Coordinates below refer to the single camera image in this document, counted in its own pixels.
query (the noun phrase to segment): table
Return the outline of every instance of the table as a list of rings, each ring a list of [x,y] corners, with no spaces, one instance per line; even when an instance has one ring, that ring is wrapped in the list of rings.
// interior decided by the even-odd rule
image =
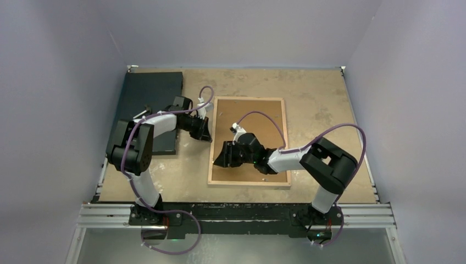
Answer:
[[[354,122],[340,69],[137,69],[136,72],[182,71],[183,95],[195,99],[200,88],[211,85],[216,96],[282,97],[285,100],[289,147],[308,143],[325,129]],[[212,119],[212,112],[207,115]],[[361,143],[354,128],[341,128],[326,136],[359,157]],[[317,182],[304,170],[291,172],[290,190],[208,187],[210,144],[180,131],[176,156],[155,156],[150,173],[164,201],[195,202],[311,202]],[[108,166],[100,201],[134,201],[125,177]],[[369,171],[362,166],[340,202],[376,202]]]

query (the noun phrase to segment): gray wall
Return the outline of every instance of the gray wall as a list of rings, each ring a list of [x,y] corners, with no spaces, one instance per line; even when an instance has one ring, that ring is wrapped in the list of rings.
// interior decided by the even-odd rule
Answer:
[[[346,65],[381,0],[99,0],[126,64]]]
[[[0,25],[0,262],[63,263],[125,64],[92,1],[1,1]]]
[[[409,263],[466,262],[465,10],[464,0],[384,0],[346,68]]]

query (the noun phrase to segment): wooden tabletop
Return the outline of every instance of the wooden tabletop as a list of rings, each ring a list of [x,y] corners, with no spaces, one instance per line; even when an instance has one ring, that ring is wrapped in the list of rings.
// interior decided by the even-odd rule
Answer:
[[[307,144],[333,125],[354,122],[345,82],[337,69],[138,69],[136,72],[171,71],[183,72],[183,96],[193,100],[204,85],[212,86],[216,96],[284,98],[288,148]],[[208,91],[204,93],[204,98],[208,98]],[[212,119],[212,112],[207,116]],[[326,138],[359,158],[362,148],[354,128],[337,129]],[[311,202],[319,186],[305,170],[293,170],[289,190],[208,187],[209,150],[209,143],[193,140],[187,132],[180,131],[176,156],[152,158],[149,168],[152,180],[164,201]],[[134,199],[125,177],[108,166],[99,200]],[[366,166],[361,166],[340,202],[375,203]]]

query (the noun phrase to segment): gray floor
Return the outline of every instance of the gray floor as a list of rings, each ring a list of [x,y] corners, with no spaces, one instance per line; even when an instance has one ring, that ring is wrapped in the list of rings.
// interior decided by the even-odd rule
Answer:
[[[183,250],[195,240],[163,241],[159,248]],[[78,263],[394,263],[384,229],[344,229],[339,240],[323,248],[286,235],[202,235],[191,252],[163,255],[141,247],[140,230],[87,231]]]

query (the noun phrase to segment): black panel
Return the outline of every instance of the black panel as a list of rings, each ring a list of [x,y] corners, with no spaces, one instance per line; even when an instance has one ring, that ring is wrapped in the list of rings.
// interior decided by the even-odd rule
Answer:
[[[120,99],[113,120],[112,131],[119,119],[132,118],[148,105],[152,113],[171,105],[175,96],[181,96],[183,74],[176,73],[126,73]],[[166,132],[154,139],[152,155],[176,154],[177,130]]]

